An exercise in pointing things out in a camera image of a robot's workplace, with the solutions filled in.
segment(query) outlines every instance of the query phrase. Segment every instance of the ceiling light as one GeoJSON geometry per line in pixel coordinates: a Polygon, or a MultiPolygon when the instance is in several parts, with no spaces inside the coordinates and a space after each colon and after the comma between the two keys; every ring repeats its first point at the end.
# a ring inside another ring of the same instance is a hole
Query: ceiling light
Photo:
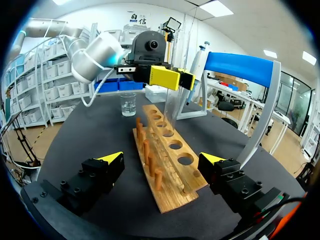
{"type": "Polygon", "coordinates": [[[60,6],[69,2],[70,0],[52,0],[52,1],[54,1],[54,3],[57,4],[58,6],[60,6]]]}
{"type": "Polygon", "coordinates": [[[200,6],[200,8],[210,13],[214,17],[222,17],[234,14],[229,8],[227,8],[218,0],[208,2],[200,6]]]}
{"type": "Polygon", "coordinates": [[[264,54],[269,56],[269,57],[272,57],[272,58],[275,58],[275,59],[278,58],[277,54],[275,52],[273,52],[273,51],[268,51],[268,50],[263,50],[263,51],[264,51],[264,54]]]}
{"type": "Polygon", "coordinates": [[[312,56],[311,54],[307,53],[306,51],[303,51],[302,59],[306,60],[308,63],[311,63],[313,66],[317,62],[317,59],[314,56],[312,56]]]}

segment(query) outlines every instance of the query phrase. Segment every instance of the wooden peg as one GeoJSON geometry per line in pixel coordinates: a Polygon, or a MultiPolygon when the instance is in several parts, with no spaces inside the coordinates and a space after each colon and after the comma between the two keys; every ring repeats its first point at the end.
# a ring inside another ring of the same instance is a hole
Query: wooden peg
{"type": "Polygon", "coordinates": [[[138,128],[136,130],[137,130],[136,135],[138,136],[139,145],[141,146],[141,143],[143,142],[143,140],[141,140],[141,131],[143,130],[143,124],[139,123],[138,128]]]}
{"type": "Polygon", "coordinates": [[[161,168],[157,167],[154,170],[154,174],[155,174],[155,177],[154,177],[155,189],[157,191],[160,191],[161,190],[161,183],[162,183],[162,176],[163,176],[161,168]]]}
{"type": "Polygon", "coordinates": [[[155,176],[155,168],[156,168],[156,162],[155,162],[155,158],[154,158],[154,153],[151,151],[149,152],[149,174],[151,177],[155,176]]]}
{"type": "Polygon", "coordinates": [[[135,119],[136,129],[138,129],[139,123],[140,123],[140,117],[137,117],[137,118],[135,119]]]}
{"type": "Polygon", "coordinates": [[[149,153],[150,153],[150,145],[149,140],[145,139],[143,141],[143,152],[144,152],[144,163],[145,165],[149,165],[149,153]]]}

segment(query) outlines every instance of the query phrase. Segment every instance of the round hole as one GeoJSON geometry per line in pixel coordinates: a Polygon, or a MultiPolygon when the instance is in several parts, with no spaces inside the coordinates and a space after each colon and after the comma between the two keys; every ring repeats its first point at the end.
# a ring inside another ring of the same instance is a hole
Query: round hole
{"type": "Polygon", "coordinates": [[[159,121],[156,123],[156,126],[159,128],[165,128],[167,126],[167,123],[165,121],[159,121]]]}
{"type": "Polygon", "coordinates": [[[168,129],[164,130],[163,134],[162,134],[162,136],[164,136],[166,138],[172,137],[173,135],[174,135],[174,132],[171,130],[168,130],[168,129]]]}
{"type": "Polygon", "coordinates": [[[160,115],[154,115],[152,118],[153,118],[154,120],[159,120],[159,119],[161,119],[161,116],[160,116],[160,115]]]}
{"type": "Polygon", "coordinates": [[[196,178],[199,178],[201,176],[201,173],[198,170],[195,170],[193,172],[193,176],[195,176],[196,178]]]}
{"type": "Polygon", "coordinates": [[[194,157],[189,153],[182,153],[178,156],[178,162],[184,166],[188,166],[194,162],[194,157]]]}
{"type": "Polygon", "coordinates": [[[169,143],[169,147],[174,150],[180,149],[182,148],[182,142],[179,140],[173,140],[169,143]]]}

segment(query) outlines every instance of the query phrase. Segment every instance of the chair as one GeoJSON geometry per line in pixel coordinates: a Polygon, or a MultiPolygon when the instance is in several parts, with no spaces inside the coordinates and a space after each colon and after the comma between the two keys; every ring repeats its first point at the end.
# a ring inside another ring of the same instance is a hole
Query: chair
{"type": "MultiPolygon", "coordinates": [[[[218,109],[224,112],[232,112],[235,109],[235,106],[231,102],[221,101],[218,104],[218,109]]],[[[225,116],[226,117],[222,117],[221,119],[238,129],[238,124],[232,119],[227,118],[227,113],[225,113],[225,116]]]]}

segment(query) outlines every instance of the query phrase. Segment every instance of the white wall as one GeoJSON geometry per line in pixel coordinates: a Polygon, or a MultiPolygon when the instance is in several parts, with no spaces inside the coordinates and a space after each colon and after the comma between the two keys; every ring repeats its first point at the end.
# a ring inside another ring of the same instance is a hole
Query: white wall
{"type": "MultiPolygon", "coordinates": [[[[60,17],[59,20],[68,21],[74,25],[82,25],[88,28],[91,27],[92,23],[98,23],[98,29],[100,31],[122,30],[124,25],[129,24],[130,17],[133,14],[132,11],[137,15],[145,15],[146,25],[153,31],[158,31],[159,25],[166,22],[169,17],[173,17],[181,23],[183,23],[185,17],[184,13],[155,5],[110,3],[69,13],[60,17]]],[[[185,41],[187,41],[191,26],[192,31],[188,48],[187,68],[191,67],[199,45],[204,45],[205,41],[211,43],[210,49],[213,52],[246,54],[246,52],[230,38],[208,24],[194,19],[189,15],[187,15],[185,19],[185,28],[183,25],[180,27],[181,29],[185,29],[185,41]]]]}

